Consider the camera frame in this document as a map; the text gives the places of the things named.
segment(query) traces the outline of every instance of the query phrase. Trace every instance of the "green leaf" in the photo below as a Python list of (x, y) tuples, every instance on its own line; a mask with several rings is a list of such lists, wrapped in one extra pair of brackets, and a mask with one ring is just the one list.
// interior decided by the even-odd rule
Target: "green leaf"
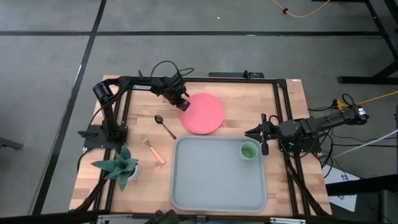
[(122, 150), (120, 152), (120, 155), (123, 157), (123, 159), (130, 159), (131, 158), (131, 153), (130, 153), (130, 151), (127, 148), (126, 145), (122, 146)]
[(118, 153), (116, 153), (115, 156), (116, 156), (116, 162), (117, 163), (125, 161), (125, 159), (122, 156), (120, 156)]
[(115, 179), (121, 172), (123, 172), (123, 170), (117, 167), (115, 168), (115, 170), (113, 170), (107, 176), (105, 176), (104, 179), (106, 180)]
[(96, 161), (96, 162), (93, 162), (91, 165), (98, 167), (100, 169), (112, 172), (116, 168), (116, 161), (115, 160)]
[(124, 190), (124, 188), (127, 185), (127, 179), (129, 178), (131, 172), (123, 172), (118, 175), (118, 182), (119, 182), (119, 188), (121, 191)]
[(128, 165), (126, 171), (133, 171), (136, 168), (138, 159), (128, 159)]

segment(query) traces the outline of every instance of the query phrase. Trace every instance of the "white paper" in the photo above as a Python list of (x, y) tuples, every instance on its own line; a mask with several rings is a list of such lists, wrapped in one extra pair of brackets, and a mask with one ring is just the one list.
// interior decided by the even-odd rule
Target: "white paper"
[[(323, 175), (327, 175), (329, 169), (330, 166), (326, 165), (322, 169)], [(325, 183), (332, 184), (332, 183), (344, 182), (349, 180), (359, 180), (359, 177), (356, 177), (347, 172), (346, 174), (347, 176), (345, 176), (343, 171), (332, 167), (330, 174), (325, 178)], [(345, 208), (351, 212), (355, 212), (356, 195), (331, 196), (329, 197), (329, 202), (334, 203), (335, 205)]]

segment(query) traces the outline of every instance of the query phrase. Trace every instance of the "cable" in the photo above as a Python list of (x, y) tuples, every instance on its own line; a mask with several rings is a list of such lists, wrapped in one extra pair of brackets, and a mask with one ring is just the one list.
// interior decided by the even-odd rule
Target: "cable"
[(337, 156), (335, 156), (335, 158), (337, 158), (337, 157), (339, 157), (339, 156), (342, 156), (342, 155), (344, 155), (344, 154), (346, 154), (346, 153), (349, 153), (349, 152), (351, 152), (351, 151), (353, 151), (353, 150), (357, 150), (357, 149), (360, 149), (360, 148), (362, 148), (362, 147), (364, 147), (364, 146), (368, 146), (368, 145), (370, 145), (370, 144), (373, 144), (373, 143), (375, 143), (375, 142), (378, 142), (378, 141), (380, 141), (380, 140), (382, 140), (382, 139), (384, 139), (384, 138), (386, 138), (386, 137), (388, 137), (388, 136), (390, 136), (390, 135), (395, 134), (396, 132), (398, 132), (398, 129), (396, 129), (395, 131), (393, 131), (393, 132), (391, 132), (391, 133), (389, 133), (389, 134), (387, 134), (387, 135), (385, 135), (385, 136), (383, 136), (383, 137), (381, 137), (381, 138), (379, 138), (379, 139), (377, 139), (377, 140), (371, 141), (371, 142), (369, 142), (369, 143), (366, 143), (366, 144), (363, 144), (363, 145), (361, 145), (361, 146), (355, 147), (355, 148), (350, 149), (350, 150), (348, 150), (348, 151), (342, 152), (342, 153), (338, 154)]
[(321, 8), (323, 8), (324, 6), (326, 6), (326, 4), (328, 4), (331, 0), (327, 0), (327, 1), (326, 1), (325, 3), (323, 3), (323, 5), (321, 5), (318, 9), (316, 9), (316, 10), (314, 10), (314, 11), (312, 11), (312, 12), (306, 14), (306, 15), (303, 15), (303, 16), (296, 16), (296, 15), (290, 13), (290, 12), (287, 10), (287, 8), (282, 7), (282, 6), (281, 6), (279, 3), (277, 3), (275, 0), (272, 0), (272, 1), (282, 10), (283, 13), (287, 13), (287, 14), (289, 14), (289, 15), (295, 17), (295, 18), (305, 18), (305, 17), (311, 16), (312, 14), (318, 12)]
[(278, 122), (280, 122), (280, 119), (276, 115), (269, 116), (268, 121), (271, 121), (271, 118), (276, 118), (278, 120)]
[(93, 148), (87, 149), (82, 155), (80, 155), (79, 160), (77, 161), (77, 173), (79, 173), (81, 158), (83, 158), (83, 156), (85, 156), (85, 154), (87, 154), (88, 152), (90, 152), (92, 149), (93, 149)]
[(316, 109), (311, 109), (311, 108), (309, 108), (308, 110), (309, 110), (309, 111), (325, 111), (325, 110), (328, 110), (328, 109), (330, 109), (330, 108), (331, 108), (331, 106), (322, 106), (322, 107), (316, 108)]
[(180, 73), (180, 75), (181, 75), (181, 76), (185, 76), (185, 75), (191, 74), (195, 69), (194, 69), (194, 68), (184, 68), (184, 69), (181, 69), (180, 72), (186, 71), (186, 70), (190, 70), (190, 71), (187, 72), (187, 73), (185, 73), (185, 74), (181, 74), (181, 73)]
[[(348, 103), (348, 102), (347, 102), (346, 96), (351, 100), (351, 103)], [(342, 94), (341, 97), (342, 97), (344, 103), (346, 103), (346, 104), (347, 104), (349, 107), (351, 107), (351, 109), (353, 110), (353, 106), (355, 105), (354, 98), (353, 98), (350, 94), (348, 94), (348, 93)]]
[[(371, 139), (368, 139), (368, 140), (360, 140), (360, 139), (357, 139), (357, 138), (354, 138), (354, 137), (348, 137), (348, 136), (337, 136), (337, 135), (334, 135), (333, 134), (333, 132), (331, 133), (331, 135), (333, 136), (333, 137), (336, 137), (336, 138), (343, 138), (343, 139), (354, 139), (354, 140), (357, 140), (357, 141), (360, 141), (360, 142), (368, 142), (368, 141), (372, 141), (372, 140), (376, 140), (377, 138), (371, 138)], [(385, 138), (385, 139), (383, 139), (383, 140), (387, 140), (387, 139), (395, 139), (396, 137), (391, 137), (391, 138)]]
[(313, 156), (315, 156), (315, 158), (318, 159), (319, 163), (322, 163), (321, 160), (319, 159), (319, 156), (315, 152), (311, 152), (311, 154), (313, 154)]
[(329, 132), (326, 133), (325, 138), (323, 139), (323, 141), (326, 139), (326, 137), (329, 137), (330, 139), (330, 150), (328, 152), (327, 158), (325, 159), (325, 161), (323, 161), (323, 163), (321, 164), (321, 167), (324, 168), (324, 166), (326, 165), (326, 163), (329, 161), (329, 159), (331, 159), (331, 154), (333, 153), (333, 146), (335, 145), (333, 138), (330, 137)]
[(327, 133), (325, 133), (325, 137), (322, 139), (321, 143), (319, 143), (319, 145), (322, 145), (322, 143), (325, 141), (326, 137), (328, 137), (330, 130), (332, 130), (333, 128), (329, 129)]
[[(154, 75), (154, 72), (155, 72), (156, 68), (157, 68), (159, 65), (161, 65), (161, 64), (163, 64), (163, 63), (166, 63), (166, 62), (171, 63), (172, 65), (174, 65), (175, 70), (176, 70), (177, 73), (178, 73), (179, 75), (181, 75), (181, 76), (188, 75), (188, 74), (192, 73), (192, 72), (195, 70), (194, 68), (184, 68), (184, 69), (179, 70), (178, 67), (177, 67), (177, 65), (176, 65), (174, 62), (172, 62), (172, 61), (170, 61), (170, 60), (164, 60), (164, 61), (161, 61), (161, 62), (157, 63), (157, 64), (154, 66), (154, 68), (153, 68), (152, 71), (150, 72), (150, 75), (149, 75), (149, 77), (148, 77), (147, 80), (150, 80), (150, 79), (152, 78), (152, 76)], [(183, 75), (180, 73), (180, 72), (186, 71), (186, 70), (190, 70), (190, 71), (187, 72), (187, 73), (185, 73), (185, 74), (183, 74)]]
[(331, 159), (331, 164), (330, 164), (330, 168), (329, 168), (328, 173), (323, 178), (327, 178), (329, 176), (331, 168), (333, 168), (333, 159)]
[(339, 165), (339, 163), (338, 163), (337, 160), (336, 160), (336, 157), (333, 157), (333, 156), (332, 156), (331, 158), (336, 162), (336, 165), (340, 168), (341, 171), (343, 171), (344, 175), (347, 177), (347, 180), (349, 181), (348, 175), (347, 175), (346, 172), (343, 170), (343, 168), (341, 168), (341, 166)]
[(392, 93), (388, 93), (388, 94), (385, 94), (385, 95), (382, 95), (382, 96), (377, 96), (377, 97), (371, 98), (371, 99), (369, 99), (369, 100), (365, 100), (365, 101), (359, 102), (358, 105), (362, 105), (362, 104), (365, 104), (365, 103), (369, 103), (369, 102), (372, 102), (372, 101), (374, 101), (374, 100), (378, 100), (378, 99), (384, 98), (384, 97), (386, 97), (386, 96), (394, 95), (394, 94), (396, 94), (396, 93), (398, 93), (398, 91), (393, 91)]
[[(335, 144), (335, 146), (361, 146), (360, 144)], [(387, 146), (387, 145), (368, 145), (366, 147), (397, 147), (397, 146)]]

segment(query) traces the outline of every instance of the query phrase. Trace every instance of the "plant pot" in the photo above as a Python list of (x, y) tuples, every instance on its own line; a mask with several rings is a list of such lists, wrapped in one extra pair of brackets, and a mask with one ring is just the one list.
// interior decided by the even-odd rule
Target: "plant pot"
[(136, 168), (134, 169), (134, 173), (131, 174), (131, 176), (127, 179), (127, 181), (135, 181), (139, 177), (139, 165), (136, 165)]

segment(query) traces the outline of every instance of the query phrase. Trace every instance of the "white cable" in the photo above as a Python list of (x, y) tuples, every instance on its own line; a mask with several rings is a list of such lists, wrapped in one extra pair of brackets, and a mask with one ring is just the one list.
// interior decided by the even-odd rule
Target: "white cable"
[(342, 156), (342, 155), (344, 155), (344, 154), (346, 154), (346, 153), (349, 153), (349, 152), (351, 152), (351, 151), (354, 151), (354, 150), (357, 150), (357, 149), (362, 148), (362, 147), (364, 147), (364, 146), (368, 146), (368, 145), (370, 145), (370, 144), (373, 144), (373, 143), (375, 143), (375, 142), (378, 142), (378, 141), (380, 141), (380, 140), (382, 140), (382, 139), (385, 139), (386, 137), (388, 137), (388, 136), (390, 136), (390, 135), (395, 134), (396, 132), (398, 132), (398, 129), (396, 129), (395, 131), (393, 131), (393, 132), (391, 132), (391, 133), (389, 133), (389, 134), (387, 134), (387, 135), (385, 135), (385, 136), (383, 136), (383, 137), (381, 137), (381, 138), (379, 138), (379, 139), (377, 139), (377, 140), (371, 141), (371, 142), (369, 142), (369, 143), (363, 144), (362, 146), (357, 146), (357, 147), (355, 147), (355, 148), (353, 148), (353, 149), (350, 149), (350, 150), (348, 150), (348, 151), (342, 152), (342, 153), (338, 154), (337, 156), (334, 156), (334, 158), (337, 158), (337, 157)]

